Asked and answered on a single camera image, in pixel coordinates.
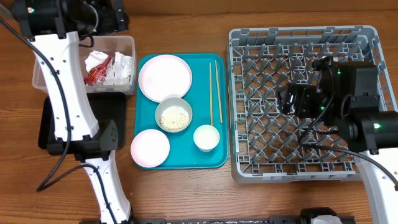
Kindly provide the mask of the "grey bowl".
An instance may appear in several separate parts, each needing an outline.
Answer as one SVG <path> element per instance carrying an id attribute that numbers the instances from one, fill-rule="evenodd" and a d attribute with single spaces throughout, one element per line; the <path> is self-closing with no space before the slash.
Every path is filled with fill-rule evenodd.
<path id="1" fill-rule="evenodd" d="M 184 108 L 188 113 L 189 113 L 189 116 L 190 116 L 190 122 L 189 122 L 189 124 L 188 124 L 188 126 L 190 125 L 190 123 L 191 123 L 191 120 L 192 120 L 192 118 L 193 118 L 193 111 L 192 111 L 192 108 L 191 108 L 191 106 L 188 104 L 188 102 L 187 101 L 185 101 L 184 99 L 182 99 L 182 98 L 167 98 L 166 100 L 164 100 L 164 101 L 162 101 L 159 105 L 158 105 L 158 107 L 156 108 L 156 111 L 155 111 L 155 120 L 156 120 L 156 123 L 157 123 L 157 125 L 161 128 L 161 129 L 163 129 L 161 126 L 160 126 L 160 116 L 161 116 L 161 114 L 162 114 L 162 112 L 166 109 L 166 108 L 168 108 L 168 107 L 170 107 L 170 106 L 181 106 L 182 108 Z"/>

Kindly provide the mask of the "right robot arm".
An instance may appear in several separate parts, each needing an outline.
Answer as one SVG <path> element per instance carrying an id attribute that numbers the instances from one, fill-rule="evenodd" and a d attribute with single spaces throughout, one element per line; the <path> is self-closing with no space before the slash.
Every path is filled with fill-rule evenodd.
<path id="1" fill-rule="evenodd" d="M 349 154 L 368 195 L 374 223 L 397 223 L 397 112 L 381 111 L 378 69 L 371 62 L 339 62 L 323 57 L 313 63 L 316 85 L 288 83 L 276 91 L 279 111 L 313 121 L 298 145 Z M 337 129 L 347 149 L 305 143 L 318 123 Z"/>

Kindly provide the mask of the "small white plate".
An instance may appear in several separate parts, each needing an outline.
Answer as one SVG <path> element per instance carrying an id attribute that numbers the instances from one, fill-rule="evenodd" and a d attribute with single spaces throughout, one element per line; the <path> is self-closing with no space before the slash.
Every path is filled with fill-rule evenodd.
<path id="1" fill-rule="evenodd" d="M 131 143 L 133 161 L 144 168 L 161 165 L 169 156 L 169 152 L 170 143 L 167 136 L 156 129 L 141 131 Z"/>

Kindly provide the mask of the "uncooked rice pile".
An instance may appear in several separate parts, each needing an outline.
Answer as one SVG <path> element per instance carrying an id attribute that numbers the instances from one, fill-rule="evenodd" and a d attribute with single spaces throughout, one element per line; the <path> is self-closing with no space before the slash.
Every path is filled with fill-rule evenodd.
<path id="1" fill-rule="evenodd" d="M 160 116 L 160 126 L 172 133 L 185 129 L 190 122 L 189 113 L 181 106 L 170 106 Z"/>

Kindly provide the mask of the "red snack wrapper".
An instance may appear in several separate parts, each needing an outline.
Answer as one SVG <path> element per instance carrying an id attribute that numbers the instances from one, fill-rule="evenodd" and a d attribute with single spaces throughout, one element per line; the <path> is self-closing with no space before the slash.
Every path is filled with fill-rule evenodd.
<path id="1" fill-rule="evenodd" d="M 101 85 L 106 78 L 106 74 L 110 68 L 112 58 L 107 57 L 104 62 L 92 68 L 83 78 L 86 85 Z"/>

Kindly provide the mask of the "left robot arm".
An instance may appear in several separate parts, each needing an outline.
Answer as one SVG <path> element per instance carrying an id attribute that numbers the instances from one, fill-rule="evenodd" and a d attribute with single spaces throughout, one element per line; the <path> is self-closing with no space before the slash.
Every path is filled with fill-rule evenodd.
<path id="1" fill-rule="evenodd" d="M 35 53 L 44 75 L 53 113 L 51 154 L 73 154 L 86 170 L 101 223 L 130 223 L 132 208 L 116 167 L 118 129 L 112 119 L 98 121 L 81 72 L 79 49 L 85 38 L 127 30 L 121 1 L 17 0 L 12 15 L 16 36 Z"/>

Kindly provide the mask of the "white napkin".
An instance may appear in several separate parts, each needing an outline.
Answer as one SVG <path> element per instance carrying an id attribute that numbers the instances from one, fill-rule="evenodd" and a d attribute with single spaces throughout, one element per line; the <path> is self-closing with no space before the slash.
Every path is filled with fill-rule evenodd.
<path id="1" fill-rule="evenodd" d="M 87 73 L 95 66 L 104 62 L 107 57 L 112 58 L 110 68 L 103 83 L 97 86 L 128 84 L 133 75 L 133 59 L 131 56 L 123 55 L 120 52 L 116 52 L 112 57 L 100 51 L 92 51 L 85 60 Z"/>

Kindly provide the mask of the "large white plate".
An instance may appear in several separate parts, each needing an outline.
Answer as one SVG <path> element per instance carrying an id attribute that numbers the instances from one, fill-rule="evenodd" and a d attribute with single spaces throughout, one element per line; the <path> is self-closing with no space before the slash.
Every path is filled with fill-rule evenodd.
<path id="1" fill-rule="evenodd" d="M 163 54 L 149 59 L 140 69 L 138 83 L 148 99 L 160 103 L 167 98 L 182 98 L 189 91 L 193 74 L 182 58 Z"/>

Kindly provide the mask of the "white cup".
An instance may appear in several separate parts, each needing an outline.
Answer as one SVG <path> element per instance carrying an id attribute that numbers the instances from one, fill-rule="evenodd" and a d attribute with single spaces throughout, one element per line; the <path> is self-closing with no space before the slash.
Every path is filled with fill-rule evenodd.
<path id="1" fill-rule="evenodd" d="M 199 150 L 203 152 L 212 151 L 220 141 L 218 130 L 209 124 L 199 126 L 194 134 L 193 141 Z"/>

